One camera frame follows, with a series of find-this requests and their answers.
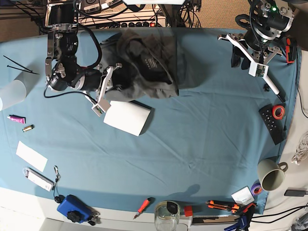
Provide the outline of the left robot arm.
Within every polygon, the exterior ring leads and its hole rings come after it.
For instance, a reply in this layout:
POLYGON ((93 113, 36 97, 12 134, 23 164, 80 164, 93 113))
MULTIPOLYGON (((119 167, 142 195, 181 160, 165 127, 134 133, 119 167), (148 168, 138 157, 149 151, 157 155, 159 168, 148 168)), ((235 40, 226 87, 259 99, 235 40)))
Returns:
POLYGON ((294 13, 283 0, 250 0, 248 3, 249 14, 237 15, 235 22, 247 30, 243 35, 244 45, 264 64, 269 45, 279 41, 291 28, 294 13))

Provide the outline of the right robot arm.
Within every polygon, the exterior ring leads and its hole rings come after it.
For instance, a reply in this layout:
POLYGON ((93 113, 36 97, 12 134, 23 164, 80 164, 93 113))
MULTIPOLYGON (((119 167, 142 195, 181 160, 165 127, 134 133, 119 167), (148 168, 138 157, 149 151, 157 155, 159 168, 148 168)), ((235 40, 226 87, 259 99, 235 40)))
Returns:
POLYGON ((57 96, 72 93, 90 97, 91 92, 110 100, 128 102, 143 96, 163 99, 179 94, 177 39, 179 33, 151 34, 143 27, 123 28, 99 42, 93 31, 74 20, 75 2, 52 5, 48 55, 45 60, 46 88, 57 96), (89 66, 77 64, 77 31, 92 38, 98 52, 89 66))

